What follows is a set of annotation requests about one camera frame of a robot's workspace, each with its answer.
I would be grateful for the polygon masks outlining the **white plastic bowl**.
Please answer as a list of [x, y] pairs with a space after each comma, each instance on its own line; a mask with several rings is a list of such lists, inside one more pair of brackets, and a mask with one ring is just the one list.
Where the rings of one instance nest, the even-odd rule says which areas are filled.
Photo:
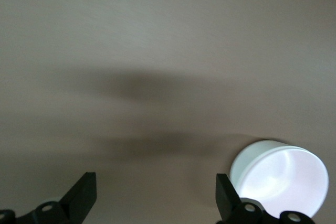
[[256, 141], [234, 159], [230, 181], [241, 198], [276, 198], [291, 186], [296, 170], [295, 159], [305, 151], [274, 140]]

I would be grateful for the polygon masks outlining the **brown table cover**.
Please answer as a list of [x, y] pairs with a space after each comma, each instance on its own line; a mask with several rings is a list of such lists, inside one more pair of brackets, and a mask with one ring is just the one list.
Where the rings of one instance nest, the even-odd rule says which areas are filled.
[[263, 138], [325, 163], [336, 224], [336, 0], [0, 0], [0, 209], [85, 172], [85, 224], [215, 224]]

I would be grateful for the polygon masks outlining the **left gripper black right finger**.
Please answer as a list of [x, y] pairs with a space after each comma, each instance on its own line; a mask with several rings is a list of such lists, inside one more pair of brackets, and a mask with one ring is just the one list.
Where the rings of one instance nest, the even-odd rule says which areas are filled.
[[315, 224], [300, 212], [284, 211], [276, 218], [261, 205], [243, 202], [226, 174], [216, 175], [215, 199], [221, 216], [216, 224]]

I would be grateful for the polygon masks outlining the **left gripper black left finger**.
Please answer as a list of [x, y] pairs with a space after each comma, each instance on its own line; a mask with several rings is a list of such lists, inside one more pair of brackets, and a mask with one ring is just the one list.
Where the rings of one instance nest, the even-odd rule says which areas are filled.
[[82, 224], [96, 200], [96, 173], [86, 172], [59, 201], [45, 202], [20, 217], [0, 210], [0, 224]]

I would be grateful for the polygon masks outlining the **pink plastic bowl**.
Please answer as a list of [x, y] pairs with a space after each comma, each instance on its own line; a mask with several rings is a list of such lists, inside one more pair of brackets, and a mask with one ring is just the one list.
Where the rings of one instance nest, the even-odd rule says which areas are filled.
[[329, 175], [321, 159], [299, 148], [284, 148], [257, 157], [235, 184], [241, 198], [259, 202], [278, 218], [295, 211], [312, 218], [323, 205]]

